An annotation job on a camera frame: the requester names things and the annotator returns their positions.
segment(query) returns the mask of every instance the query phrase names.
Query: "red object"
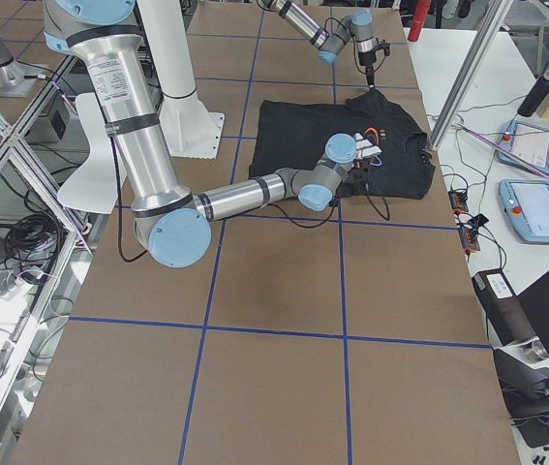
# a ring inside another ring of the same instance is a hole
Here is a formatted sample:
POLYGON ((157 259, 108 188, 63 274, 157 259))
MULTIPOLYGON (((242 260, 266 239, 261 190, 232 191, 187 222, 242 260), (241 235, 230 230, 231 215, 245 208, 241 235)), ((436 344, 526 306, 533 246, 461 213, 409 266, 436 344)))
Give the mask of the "red object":
POLYGON ((422 26, 425 25, 425 19, 429 13, 429 7, 431 6, 431 0, 420 0, 416 5, 416 10, 413 12, 412 27, 410 28, 410 34, 408 34, 408 40, 410 42, 416 42, 420 37, 420 31, 422 26))

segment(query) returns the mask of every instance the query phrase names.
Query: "table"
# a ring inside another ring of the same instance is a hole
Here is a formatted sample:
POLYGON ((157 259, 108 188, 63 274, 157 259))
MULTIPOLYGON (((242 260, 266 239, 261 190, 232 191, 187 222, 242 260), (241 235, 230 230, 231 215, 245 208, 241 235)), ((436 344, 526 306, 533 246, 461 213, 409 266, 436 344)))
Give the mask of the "table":
MULTIPOLYGON (((374 16, 393 43, 379 86, 428 127, 399 17, 374 16)), ((226 114, 215 162, 176 161, 195 192, 247 177, 263 99, 362 91, 350 47, 331 70, 255 6, 199 3, 188 39, 226 114)), ((187 269, 121 263, 115 212, 13 463, 519 463, 436 176, 388 224, 363 199, 313 231, 273 208, 216 223, 187 269)))
MULTIPOLYGON (((410 43, 418 85, 422 90, 423 103, 428 114, 437 115, 440 113, 443 102, 470 48, 474 34, 474 31, 425 29, 417 43, 410 43)), ((501 32, 497 35, 473 81, 462 105, 461 115, 466 124, 478 132, 496 133, 502 131, 516 114, 517 108, 523 100, 517 99, 517 97, 524 96, 533 85, 534 77, 526 62, 508 34, 501 32), (492 104, 507 105, 465 111, 472 107, 492 104)), ((540 119, 536 115, 531 118, 519 119, 527 119, 532 124, 549 128, 549 120, 540 119)), ((481 172, 487 172, 493 150, 463 132, 459 133, 458 138, 463 160, 481 172)), ((480 174, 461 163, 456 143, 455 131, 450 130, 440 147, 441 162, 450 165, 455 172, 464 175, 471 184, 481 181, 480 174)), ((509 165, 494 162, 487 176, 486 193, 480 208, 480 211, 490 220, 487 226, 507 253, 508 260, 504 274, 514 291, 519 294, 549 270, 549 246, 523 243, 508 224, 498 196, 498 183, 505 178, 536 179, 536 177, 509 165)), ((447 177, 445 183, 449 186, 450 178, 447 177)), ((462 187, 462 184, 457 180, 454 185, 462 187)), ((473 214, 479 210, 481 197, 482 187, 470 189, 468 204, 473 214)), ((481 251, 470 257, 470 276, 480 270, 498 267, 496 246, 483 237, 480 238, 480 246, 481 251)), ((505 348, 505 351, 524 360, 519 346, 505 348)), ((536 364, 534 368, 543 366, 549 366, 549 361, 536 364)), ((529 449, 516 430, 515 437, 523 463, 527 463, 527 457, 532 460, 538 453, 546 453, 542 450, 529 449)))

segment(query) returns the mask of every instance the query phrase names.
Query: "tablet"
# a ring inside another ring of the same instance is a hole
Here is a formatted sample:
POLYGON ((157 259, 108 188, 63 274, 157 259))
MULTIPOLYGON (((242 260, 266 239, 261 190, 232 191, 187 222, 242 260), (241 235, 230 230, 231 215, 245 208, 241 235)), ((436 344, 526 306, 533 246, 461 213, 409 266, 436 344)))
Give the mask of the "tablet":
MULTIPOLYGON (((508 136, 498 141, 500 147, 549 174, 549 131, 514 120, 504 131, 508 136)), ((517 166, 501 152, 496 154, 501 162, 517 166)))
POLYGON ((549 244, 549 182, 504 179, 499 192, 506 216, 524 242, 549 244))

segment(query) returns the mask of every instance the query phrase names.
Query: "brown table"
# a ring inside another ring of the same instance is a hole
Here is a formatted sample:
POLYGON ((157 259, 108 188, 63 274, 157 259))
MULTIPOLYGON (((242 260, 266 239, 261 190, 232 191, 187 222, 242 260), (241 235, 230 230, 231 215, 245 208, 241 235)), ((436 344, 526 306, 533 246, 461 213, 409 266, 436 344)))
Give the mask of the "brown table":
MULTIPOLYGON (((374 17, 393 43, 378 85, 426 128, 398 16, 374 17)), ((333 73, 295 37, 255 5, 198 4, 198 92, 227 120, 216 161, 176 161, 195 192, 247 177, 263 99, 360 92, 351 47, 333 73)), ((305 231, 266 207, 214 224, 187 269, 122 263, 113 214, 13 463, 519 463, 440 169, 391 209, 344 200, 305 231)))

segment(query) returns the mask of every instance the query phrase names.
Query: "black fabric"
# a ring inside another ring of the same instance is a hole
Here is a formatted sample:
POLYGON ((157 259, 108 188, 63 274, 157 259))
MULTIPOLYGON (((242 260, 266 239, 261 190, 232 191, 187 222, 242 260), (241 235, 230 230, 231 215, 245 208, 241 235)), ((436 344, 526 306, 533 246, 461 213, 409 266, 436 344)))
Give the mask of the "black fabric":
POLYGON ((344 105, 298 105, 264 101, 259 111, 259 133, 250 177, 280 168, 312 170, 334 134, 381 133, 381 166, 363 162, 339 189, 340 197, 365 194, 422 199, 435 167, 424 151, 427 135, 399 105, 370 90, 344 105))

